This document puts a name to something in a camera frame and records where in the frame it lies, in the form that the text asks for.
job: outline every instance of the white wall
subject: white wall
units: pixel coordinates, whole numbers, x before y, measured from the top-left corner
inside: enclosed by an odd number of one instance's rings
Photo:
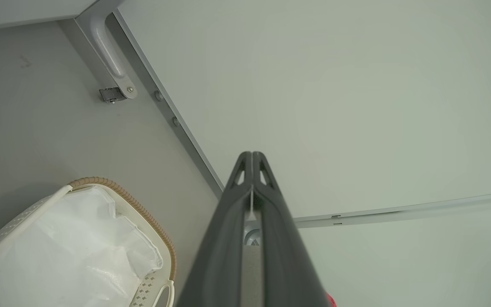
[[[339,307],[491,307],[491,210],[300,233]]]
[[[225,183],[260,150],[294,216],[491,194],[491,1],[119,10]]]
[[[110,178],[172,239],[180,291],[217,199],[125,63],[138,98],[106,104],[57,23],[0,29],[0,227],[74,179]]]
[[[296,217],[491,194],[491,1],[119,10],[223,182],[260,150]],[[302,233],[339,307],[491,306],[491,212]]]

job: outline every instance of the metal trim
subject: metal trim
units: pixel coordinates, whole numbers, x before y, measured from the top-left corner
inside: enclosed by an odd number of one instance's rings
[[[204,152],[202,151],[202,148],[200,147],[200,145],[198,144],[198,142],[194,138],[194,135],[191,132],[191,130],[189,129],[189,127],[187,126],[185,120],[183,120],[183,117],[181,116],[177,107],[175,106],[172,99],[170,98],[170,95],[168,95],[168,92],[166,91],[166,89],[164,89],[162,82],[160,81],[160,79],[156,75],[156,72],[154,71],[153,66],[150,64],[149,60],[145,56],[145,54],[144,54],[142,48],[140,47],[138,41],[136,41],[132,31],[130,30],[130,28],[128,27],[128,25],[126,23],[124,16],[121,14],[121,12],[119,11],[118,8],[113,12],[113,15],[115,15],[115,18],[117,19],[118,23],[121,25],[121,28],[123,29],[124,33],[126,34],[128,39],[130,40],[132,47],[134,47],[134,50],[138,54],[140,60],[144,64],[147,71],[149,72],[149,75],[153,79],[154,83],[156,84],[156,87],[158,87],[158,90],[160,91],[162,96],[165,98],[166,103],[168,103],[170,109],[173,111],[175,117],[177,118],[177,121],[179,121],[179,123],[181,124],[181,127],[185,131],[185,134],[191,140],[191,143],[193,144],[194,148],[198,152],[203,163],[206,165],[206,167],[210,171],[213,179],[215,179],[220,190],[221,191],[225,190],[225,186],[222,184],[221,179],[219,178],[219,176],[217,175],[217,173],[213,169],[213,166],[211,165],[210,161],[208,161],[206,155],[204,154]]]
[[[491,200],[491,194],[410,206],[305,216],[293,220],[298,229],[413,220],[472,210],[486,210],[491,208],[491,203],[486,203],[489,200]],[[249,232],[259,229],[260,225],[258,221],[247,221],[245,228],[247,235]]]

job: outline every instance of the white laundry basket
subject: white laundry basket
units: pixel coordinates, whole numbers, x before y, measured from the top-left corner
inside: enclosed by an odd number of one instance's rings
[[[101,177],[82,178],[70,182],[52,196],[39,200],[0,230],[0,251],[65,194],[88,186],[98,186],[107,192],[115,200],[117,214],[126,216],[134,223],[158,247],[158,251],[164,259],[164,266],[160,270],[147,274],[140,283],[130,307],[152,307],[156,305],[165,288],[169,288],[166,306],[171,307],[174,296],[173,279],[176,272],[176,255],[173,245],[151,214],[121,186],[109,179]]]

